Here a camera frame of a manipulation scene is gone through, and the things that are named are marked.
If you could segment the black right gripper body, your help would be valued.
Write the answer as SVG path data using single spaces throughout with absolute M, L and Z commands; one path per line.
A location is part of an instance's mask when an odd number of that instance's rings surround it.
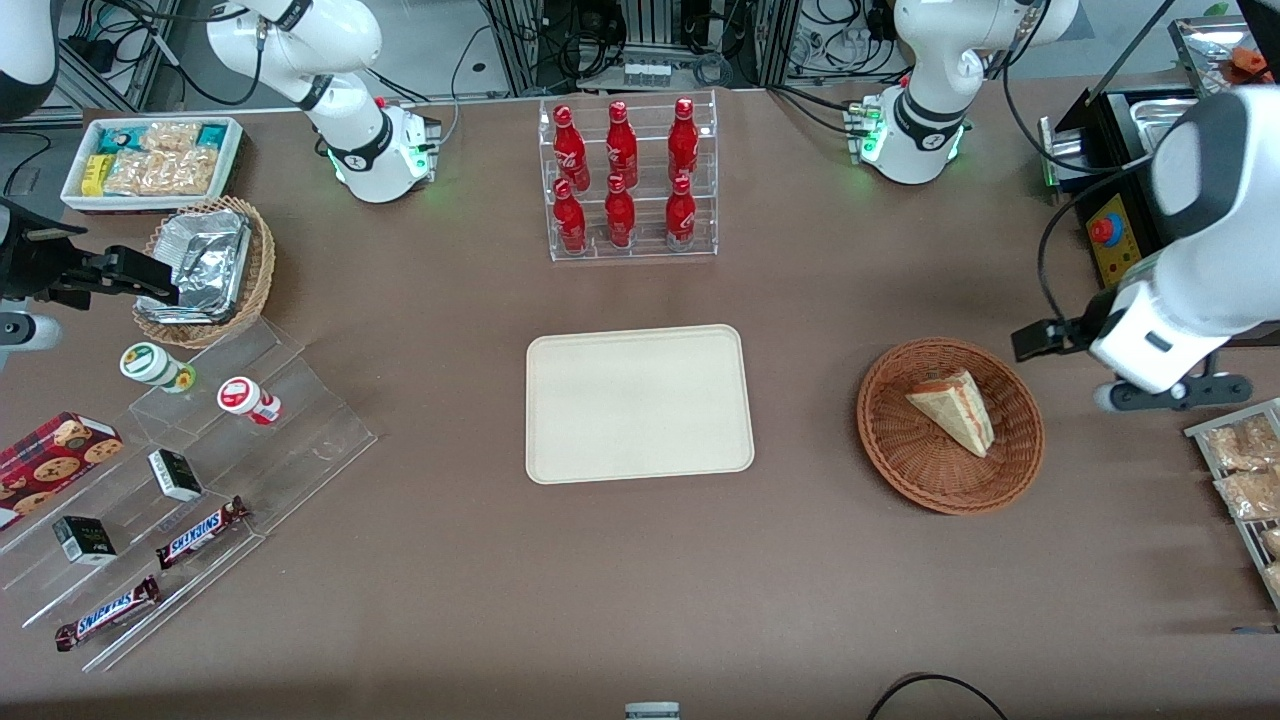
M 1 295 L 4 300 L 32 299 L 87 311 L 87 290 L 61 290 L 61 277 L 81 269 L 84 252 L 70 241 L 87 232 L 3 200 Z

